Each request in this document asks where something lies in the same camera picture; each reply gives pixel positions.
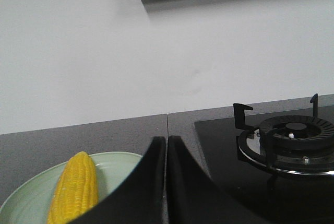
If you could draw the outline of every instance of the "black object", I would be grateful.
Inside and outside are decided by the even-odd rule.
[[[312,108],[247,115],[246,122],[254,126],[265,119],[285,115],[309,116]],[[319,107],[319,115],[334,122],[334,105]],[[235,141],[236,136],[246,131],[235,129],[234,117],[194,124],[211,179],[235,201],[272,223],[334,223],[333,175],[314,180],[303,179],[298,174],[296,178],[272,175],[249,165],[249,159]],[[257,224],[247,219],[240,223]]]
[[[164,137],[154,137],[125,181],[70,224],[161,224],[165,146]]]
[[[238,129],[248,129],[253,130],[253,126],[246,125],[245,122],[245,110],[253,110],[252,107],[244,104],[234,103],[233,104],[234,110],[234,118],[235,118],[235,127]]]
[[[220,191],[179,136],[169,137],[166,172],[170,224],[270,223]]]

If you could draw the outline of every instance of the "yellow corn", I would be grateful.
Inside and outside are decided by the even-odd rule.
[[[95,165],[86,152],[67,163],[50,205],[47,224],[65,224],[98,203]]]

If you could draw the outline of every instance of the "plate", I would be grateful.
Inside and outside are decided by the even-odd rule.
[[[96,166],[99,201],[114,191],[141,160],[141,155],[130,152],[102,152],[90,157]],[[45,224],[66,163],[45,170],[16,189],[0,208],[0,223]]]

